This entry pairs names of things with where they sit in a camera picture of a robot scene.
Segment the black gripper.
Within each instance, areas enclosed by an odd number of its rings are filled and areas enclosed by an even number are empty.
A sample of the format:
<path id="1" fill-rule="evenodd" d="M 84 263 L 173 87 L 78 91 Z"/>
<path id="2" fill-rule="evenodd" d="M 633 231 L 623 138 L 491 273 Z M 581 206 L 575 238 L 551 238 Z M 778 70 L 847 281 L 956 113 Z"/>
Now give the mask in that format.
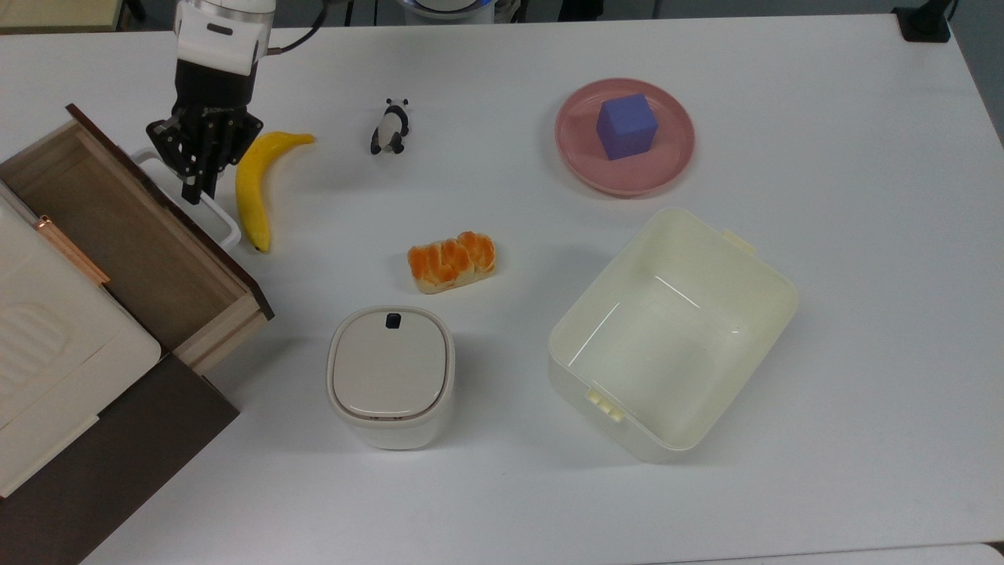
<path id="1" fill-rule="evenodd" d="M 247 114 L 256 71 L 257 65 L 250 74 L 240 75 L 190 61 L 176 62 L 176 101 L 171 117 L 151 122 L 146 133 L 158 157 L 182 179 L 180 195 L 187 203 L 199 204 L 202 193 L 215 198 L 216 179 L 228 166 L 238 164 L 262 132 L 264 122 Z M 203 165 L 198 160 L 198 145 L 180 121 L 195 108 L 238 112 L 208 115 L 203 129 Z"/>

